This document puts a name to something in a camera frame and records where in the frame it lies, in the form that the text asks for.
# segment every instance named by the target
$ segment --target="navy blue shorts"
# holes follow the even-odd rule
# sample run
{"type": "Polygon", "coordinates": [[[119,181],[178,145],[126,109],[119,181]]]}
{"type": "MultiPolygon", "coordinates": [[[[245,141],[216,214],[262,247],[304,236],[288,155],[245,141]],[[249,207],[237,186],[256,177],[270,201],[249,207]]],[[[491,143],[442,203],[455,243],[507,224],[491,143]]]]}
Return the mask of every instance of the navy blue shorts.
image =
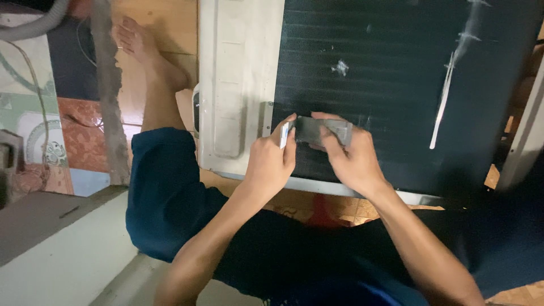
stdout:
{"type": "MultiPolygon", "coordinates": [[[[132,139],[127,230],[150,257],[171,262],[221,209],[227,197],[200,182],[193,136],[160,128],[132,139]]],[[[544,158],[526,181],[470,211],[415,213],[461,260],[484,297],[544,279],[544,158]]],[[[383,223],[309,228],[262,210],[234,236],[214,279],[267,299],[295,284],[356,278],[406,305],[425,304],[383,223]]]]}

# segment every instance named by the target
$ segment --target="person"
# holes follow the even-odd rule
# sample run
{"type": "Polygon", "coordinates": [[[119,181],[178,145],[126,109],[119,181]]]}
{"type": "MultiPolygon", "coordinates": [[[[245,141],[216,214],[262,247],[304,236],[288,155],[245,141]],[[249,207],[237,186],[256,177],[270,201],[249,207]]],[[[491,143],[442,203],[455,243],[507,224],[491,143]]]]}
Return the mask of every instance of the person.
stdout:
{"type": "Polygon", "coordinates": [[[382,174],[368,131],[354,127],[343,148],[321,127],[335,174],[380,218],[351,228],[307,227],[262,210],[295,167],[296,130],[284,149],[279,128],[253,143],[245,178],[230,198],[206,188],[175,99],[187,87],[185,74],[133,19],[124,17],[113,32],[146,77],[126,227],[141,252],[172,262],[155,305],[195,305],[212,278],[268,305],[483,305],[500,291],[544,279],[542,158],[524,183],[476,209],[413,212],[382,174]]]}

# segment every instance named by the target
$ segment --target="hand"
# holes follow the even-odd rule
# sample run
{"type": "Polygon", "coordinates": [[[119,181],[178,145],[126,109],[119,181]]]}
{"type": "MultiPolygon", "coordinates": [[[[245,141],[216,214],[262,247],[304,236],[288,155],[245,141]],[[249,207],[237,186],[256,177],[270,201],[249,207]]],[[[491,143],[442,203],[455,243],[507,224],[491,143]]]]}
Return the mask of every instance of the hand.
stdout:
{"type": "Polygon", "coordinates": [[[285,186],[295,169],[294,128],[287,136],[287,144],[280,149],[281,126],[295,119],[296,114],[290,115],[278,124],[269,137],[259,138],[251,145],[248,169],[241,185],[248,188],[248,192],[256,194],[259,200],[264,201],[261,203],[262,206],[285,186]]]}
{"type": "MultiPolygon", "coordinates": [[[[342,117],[321,112],[312,112],[315,119],[344,120],[342,117]]],[[[336,136],[321,126],[321,142],[329,156],[329,162],[338,179],[349,188],[372,201],[376,192],[391,188],[381,172],[372,135],[362,128],[353,127],[351,144],[342,147],[336,136]]]]}

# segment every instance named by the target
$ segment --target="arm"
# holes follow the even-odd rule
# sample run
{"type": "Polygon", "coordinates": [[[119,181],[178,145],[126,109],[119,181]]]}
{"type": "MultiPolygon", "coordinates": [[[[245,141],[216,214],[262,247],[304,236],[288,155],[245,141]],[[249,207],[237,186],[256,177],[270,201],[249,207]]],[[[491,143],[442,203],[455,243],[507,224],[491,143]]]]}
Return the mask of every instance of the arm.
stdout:
{"type": "MultiPolygon", "coordinates": [[[[325,113],[312,116],[343,120],[325,113]]],[[[343,148],[327,128],[321,129],[322,143],[336,176],[376,207],[408,273],[429,304],[484,305],[470,273],[384,178],[370,133],[354,127],[350,146],[343,148]]]]}
{"type": "MultiPolygon", "coordinates": [[[[296,114],[281,122],[296,119],[296,114]]],[[[196,305],[236,232],[283,188],[295,168],[296,142],[291,131],[279,148],[280,129],[251,146],[244,181],[218,214],[176,254],[157,287],[155,306],[196,305]]]]}

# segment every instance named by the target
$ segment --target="wooden floor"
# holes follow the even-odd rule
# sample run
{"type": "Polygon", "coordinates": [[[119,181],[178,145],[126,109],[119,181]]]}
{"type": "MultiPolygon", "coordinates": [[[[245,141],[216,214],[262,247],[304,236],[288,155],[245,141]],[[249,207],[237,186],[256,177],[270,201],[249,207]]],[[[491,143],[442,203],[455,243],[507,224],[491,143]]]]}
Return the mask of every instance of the wooden floor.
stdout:
{"type": "MultiPolygon", "coordinates": [[[[191,87],[198,82],[198,2],[197,0],[112,0],[112,19],[115,22],[122,15],[134,18],[151,30],[162,54],[172,63],[184,67],[190,75],[191,87]]],[[[144,111],[145,80],[135,62],[127,54],[118,52],[118,67],[122,69],[122,88],[118,101],[121,109],[123,128],[129,141],[140,132],[144,111]]],[[[194,132],[191,112],[192,90],[176,95],[178,108],[187,130],[194,132]]],[[[496,185],[498,172],[492,169],[486,184],[496,185]]],[[[240,183],[221,178],[209,171],[200,171],[201,181],[206,186],[215,186],[225,195],[231,195],[240,183]]],[[[335,203],[334,214],[341,219],[362,224],[378,218],[376,210],[366,200],[328,196],[335,203]]],[[[301,221],[312,216],[313,194],[284,189],[266,205],[274,210],[301,221]]],[[[495,303],[511,303],[526,306],[544,306],[544,282],[502,292],[491,299],[495,303]]]]}

